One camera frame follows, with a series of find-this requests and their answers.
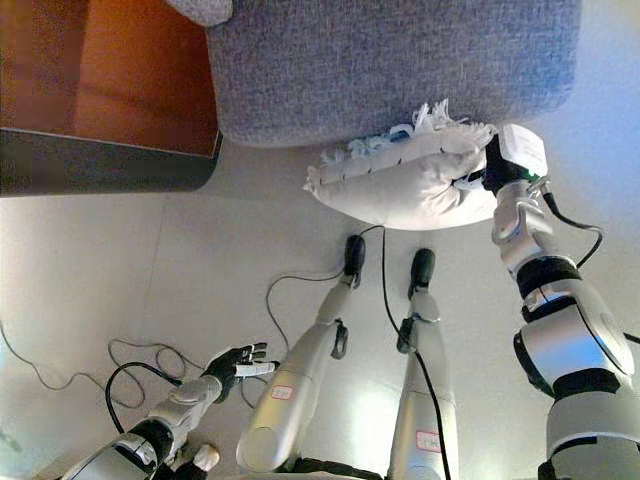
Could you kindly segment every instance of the sticker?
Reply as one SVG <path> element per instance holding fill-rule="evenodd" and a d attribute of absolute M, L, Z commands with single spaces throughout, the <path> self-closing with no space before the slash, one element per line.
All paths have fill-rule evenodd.
<path fill-rule="evenodd" d="M 285 387 L 284 385 L 276 385 L 271 390 L 271 398 L 276 400 L 290 400 L 293 396 L 293 388 Z"/>
<path fill-rule="evenodd" d="M 416 432 L 416 447 L 418 450 L 441 453 L 440 435 L 434 432 Z"/>

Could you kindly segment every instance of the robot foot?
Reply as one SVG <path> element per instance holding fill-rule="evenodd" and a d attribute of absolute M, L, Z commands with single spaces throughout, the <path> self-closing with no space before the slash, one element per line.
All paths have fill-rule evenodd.
<path fill-rule="evenodd" d="M 366 246 L 364 238 L 360 235 L 351 235 L 347 239 L 347 244 L 344 247 L 344 274 L 353 276 L 354 289 L 360 285 L 360 275 L 362 266 L 364 265 L 365 253 Z"/>
<path fill-rule="evenodd" d="M 416 252 L 411 264 L 411 283 L 409 284 L 409 300 L 416 291 L 416 287 L 429 287 L 436 265 L 436 254 L 429 248 L 421 248 Z"/>

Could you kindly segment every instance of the wire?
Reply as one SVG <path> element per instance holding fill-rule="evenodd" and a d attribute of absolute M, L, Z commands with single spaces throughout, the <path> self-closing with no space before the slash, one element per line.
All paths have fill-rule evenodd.
<path fill-rule="evenodd" d="M 264 378 L 260 378 L 260 377 L 245 377 L 242 380 L 240 380 L 240 395 L 242 396 L 242 400 L 244 400 L 244 403 L 246 403 L 247 406 L 251 410 L 253 410 L 254 408 L 256 408 L 256 405 L 249 401 L 249 399 L 247 398 L 247 395 L 246 395 L 246 393 L 244 391 L 244 382 L 245 382 L 245 380 L 249 380 L 249 379 L 258 380 L 260 383 L 262 383 L 264 385 L 268 385 L 269 382 L 267 382 Z"/>
<path fill-rule="evenodd" d="M 384 226 L 382 225 L 374 225 L 372 227 L 368 227 L 366 229 L 364 229 L 363 231 L 361 231 L 358 234 L 358 237 L 362 237 L 365 233 L 370 232 L 371 230 L 375 230 L 376 228 L 384 228 Z M 280 323 L 278 322 L 278 320 L 276 319 L 275 315 L 273 314 L 273 311 L 271 310 L 271 302 L 270 302 L 270 298 L 271 298 L 271 291 L 273 290 L 273 288 L 280 283 L 283 280 L 300 280 L 303 282 L 327 282 L 329 280 L 334 280 L 336 278 L 338 278 L 340 275 L 342 275 L 342 272 L 344 271 L 344 268 L 342 270 L 340 270 L 338 273 L 336 273 L 335 275 L 331 275 L 330 277 L 326 277 L 326 278 L 306 278 L 306 277 L 300 277 L 297 275 L 282 275 L 281 277 L 278 277 L 277 279 L 275 279 L 271 285 L 269 285 L 269 288 L 267 289 L 267 294 L 265 296 L 265 303 L 267 305 L 267 313 L 269 314 L 269 317 L 271 318 L 271 321 L 273 322 L 273 325 L 276 327 L 276 329 L 278 330 L 278 333 L 280 334 L 280 336 L 282 337 L 282 340 L 284 341 L 284 345 L 287 349 L 287 353 L 289 353 L 291 351 L 291 346 L 289 344 L 289 339 L 287 338 L 287 335 L 284 333 L 284 330 L 282 330 L 282 327 L 280 326 Z"/>
<path fill-rule="evenodd" d="M 431 377 L 429 377 L 429 372 L 427 371 L 427 366 L 424 362 L 424 359 L 422 358 L 422 355 L 420 354 L 417 348 L 411 345 L 411 343 L 409 342 L 409 339 L 400 332 L 400 329 L 398 328 L 398 325 L 396 324 L 396 321 L 393 319 L 393 315 L 391 314 L 391 308 L 389 307 L 389 299 L 387 297 L 387 278 L 385 273 L 386 250 L 387 250 L 386 243 L 387 243 L 387 230 L 383 229 L 382 230 L 382 293 L 384 297 L 384 308 L 387 311 L 387 316 L 389 317 L 389 321 L 391 322 L 393 329 L 396 331 L 396 334 L 403 342 L 405 342 L 407 345 L 410 345 L 412 347 L 413 353 L 415 354 L 416 359 L 420 364 L 420 368 L 422 369 L 422 374 L 424 375 L 424 379 L 427 382 L 427 387 L 429 388 L 429 394 L 431 395 L 431 400 L 433 401 L 433 406 L 436 411 L 436 422 L 438 424 L 438 437 L 440 439 L 440 450 L 442 452 L 442 463 L 444 466 L 444 475 L 447 480 L 451 480 L 451 471 L 449 469 L 447 448 L 445 446 L 445 441 L 444 441 L 442 412 L 440 411 L 440 404 L 438 403 L 438 397 L 436 397 L 436 391 L 433 388 L 433 384 L 431 383 Z"/>
<path fill-rule="evenodd" d="M 116 430 L 118 431 L 118 433 L 124 433 L 124 429 L 122 428 L 122 424 L 120 423 L 120 420 L 118 419 L 118 416 L 116 415 L 115 409 L 113 408 L 113 399 L 111 398 L 111 386 L 113 385 L 113 381 L 115 380 L 115 378 L 118 375 L 118 373 L 120 373 L 123 370 L 126 371 L 126 369 L 130 368 L 130 367 L 142 367 L 142 368 L 144 368 L 146 370 L 149 370 L 152 373 L 155 373 L 160 378 L 164 378 L 171 385 L 174 385 L 176 387 L 182 385 L 182 382 L 180 380 L 177 380 L 177 379 L 173 378 L 171 375 L 168 375 L 165 372 L 163 372 L 163 371 L 161 371 L 161 370 L 159 370 L 159 369 L 157 369 L 155 367 L 152 367 L 148 363 L 144 363 L 144 362 L 128 362 L 128 363 L 125 363 L 123 365 L 120 365 L 111 374 L 111 376 L 109 377 L 109 380 L 107 380 L 107 385 L 104 387 L 104 399 L 105 399 L 105 401 L 107 403 L 107 410 L 109 410 L 109 415 L 111 416 L 111 420 L 113 420 L 113 424 L 115 425 Z"/>
<path fill-rule="evenodd" d="M 542 195 L 542 197 L 544 198 L 544 201 L 547 203 L 549 210 L 551 210 L 551 213 L 553 213 L 560 221 L 574 228 L 579 228 L 581 230 L 589 230 L 598 235 L 598 238 L 596 239 L 591 249 L 587 252 L 587 254 L 584 257 L 582 257 L 582 260 L 580 260 L 576 265 L 576 267 L 579 269 L 585 263 L 587 263 L 587 261 L 589 261 L 589 259 L 593 256 L 593 254 L 596 253 L 598 248 L 600 248 L 600 245 L 604 241 L 604 230 L 601 227 L 598 227 L 596 225 L 588 225 L 586 223 L 576 222 L 574 220 L 571 220 L 569 217 L 565 217 L 562 213 L 560 213 L 560 209 L 558 208 L 558 204 L 556 203 L 556 200 L 553 197 L 553 193 L 547 191 Z"/>
<path fill-rule="evenodd" d="M 120 365 L 122 365 L 120 362 L 118 362 L 118 360 L 116 360 L 115 355 L 113 353 L 113 345 L 116 344 L 116 343 L 120 343 L 122 345 L 127 345 L 129 347 L 135 347 L 135 348 L 155 348 L 155 347 L 158 347 L 158 350 L 156 350 L 156 353 L 155 353 L 155 362 L 156 362 L 158 370 L 160 370 L 165 375 L 170 376 L 171 378 L 175 378 L 176 380 L 182 380 L 186 376 L 186 374 L 187 374 L 187 365 L 191 365 L 191 366 L 193 366 L 195 368 L 198 368 L 199 370 L 204 370 L 203 366 L 201 366 L 201 365 L 195 363 L 194 361 L 190 360 L 182 352 L 178 351 L 176 348 L 174 348 L 171 345 L 168 345 L 166 343 L 162 343 L 162 342 L 133 343 L 133 342 L 129 342 L 127 340 L 122 340 L 120 338 L 111 339 L 109 341 L 108 345 L 107 345 L 107 350 L 109 352 L 109 358 L 111 358 L 111 361 L 116 365 L 116 367 L 119 367 Z M 162 355 L 162 352 L 167 351 L 167 350 L 172 352 L 174 355 L 176 355 L 178 360 L 180 360 L 180 362 L 181 362 L 180 373 L 178 375 L 172 375 L 160 363 L 160 356 Z M 125 373 L 125 375 L 127 375 L 133 381 L 133 383 L 135 383 L 136 387 L 138 388 L 138 391 L 140 392 L 140 400 L 138 400 L 137 402 L 132 403 L 132 404 L 125 404 L 124 402 L 121 402 L 121 401 L 115 400 L 115 399 L 113 401 L 117 405 L 120 405 L 121 407 L 124 407 L 124 408 L 129 408 L 129 409 L 138 408 L 147 399 L 147 395 L 145 393 L 144 387 L 140 383 L 140 380 L 138 380 L 138 378 L 134 374 L 129 373 L 126 370 L 124 371 L 124 373 Z"/>
<path fill-rule="evenodd" d="M 13 348 L 13 345 L 9 342 L 9 338 L 7 337 L 7 334 L 6 334 L 5 330 L 4 330 L 4 324 L 3 324 L 2 321 L 0 321 L 0 334 L 2 335 L 2 339 L 4 340 L 4 343 L 7 345 L 7 348 L 9 349 L 9 351 L 18 360 L 20 360 L 22 363 L 24 363 L 26 365 L 29 365 L 33 369 L 33 371 L 36 374 L 36 377 L 38 378 L 38 381 L 47 390 L 52 390 L 52 391 L 55 391 L 55 392 L 60 391 L 60 390 L 64 390 L 67 387 L 69 387 L 69 385 L 71 385 L 76 378 L 84 377 L 87 380 L 89 380 L 91 383 L 93 383 L 96 387 L 98 387 L 98 389 L 100 389 L 102 392 L 105 391 L 105 387 L 103 387 L 102 384 L 91 373 L 88 373 L 88 372 L 76 372 L 76 373 L 74 373 L 61 386 L 55 386 L 55 385 L 51 385 L 51 384 L 47 383 L 44 380 L 44 378 L 42 377 L 42 373 L 40 373 L 40 369 L 38 368 L 38 365 L 35 362 L 32 362 L 31 360 L 28 360 L 25 357 L 23 357 L 22 355 L 20 355 Z M 114 339 L 110 340 L 108 345 L 107 345 L 107 350 L 109 352 L 109 358 L 116 365 L 116 367 L 119 367 L 121 365 L 121 363 L 118 362 L 118 360 L 115 357 L 115 354 L 113 353 L 113 345 L 116 344 L 116 343 L 121 343 L 123 345 L 128 345 L 130 347 L 136 347 L 136 348 L 158 347 L 158 350 L 156 351 L 156 354 L 155 354 L 155 361 L 156 361 L 156 364 L 158 366 L 158 370 L 160 370 L 164 374 L 166 374 L 166 375 L 168 375 L 168 376 L 170 376 L 172 378 L 175 378 L 177 380 L 180 380 L 180 379 L 184 378 L 184 376 L 186 374 L 186 366 L 187 366 L 187 364 L 192 365 L 193 367 L 199 368 L 200 370 L 204 370 L 204 368 L 202 366 L 200 366 L 197 363 L 191 361 L 189 358 L 187 358 L 184 354 L 182 354 L 176 348 L 174 348 L 171 345 L 168 345 L 166 343 L 160 343 L 160 342 L 156 342 L 156 343 L 132 343 L 132 342 L 128 342 L 126 340 L 122 340 L 120 338 L 114 338 Z M 161 365 L 160 356 L 161 356 L 162 352 L 164 352 L 165 350 L 169 350 L 169 351 L 173 352 L 178 357 L 178 359 L 181 361 L 182 367 L 181 367 L 181 373 L 179 375 L 171 375 L 167 371 L 167 369 L 165 369 Z M 144 401 L 146 399 L 146 394 L 145 394 L 144 388 L 142 387 L 142 384 L 140 383 L 140 381 L 132 373 L 129 373 L 127 371 L 125 371 L 125 373 L 136 384 L 138 390 L 140 391 L 140 399 L 138 401 L 134 402 L 134 403 L 127 403 L 127 402 L 124 402 L 122 400 L 118 400 L 118 399 L 114 398 L 113 399 L 113 403 L 115 403 L 116 405 L 119 405 L 121 407 L 124 407 L 124 408 L 135 409 L 135 408 L 140 407 L 144 403 Z"/>
<path fill-rule="evenodd" d="M 624 337 L 630 342 L 637 343 L 640 345 L 640 337 L 636 337 L 635 335 L 631 335 L 630 333 L 624 332 Z"/>

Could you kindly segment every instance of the wooden cabinet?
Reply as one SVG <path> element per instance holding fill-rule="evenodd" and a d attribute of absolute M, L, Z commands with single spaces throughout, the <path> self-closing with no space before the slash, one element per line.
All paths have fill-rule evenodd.
<path fill-rule="evenodd" d="M 210 155 L 204 28 L 162 0 L 3 2 L 2 127 Z"/>

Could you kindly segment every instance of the gray fabric sofa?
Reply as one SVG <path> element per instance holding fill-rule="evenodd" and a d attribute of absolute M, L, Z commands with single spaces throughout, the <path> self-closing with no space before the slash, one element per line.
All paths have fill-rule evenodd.
<path fill-rule="evenodd" d="M 226 18 L 207 29 L 218 119 L 246 145 L 376 134 L 447 97 L 454 118 L 517 121 L 573 84 L 580 0 L 168 1 Z"/>

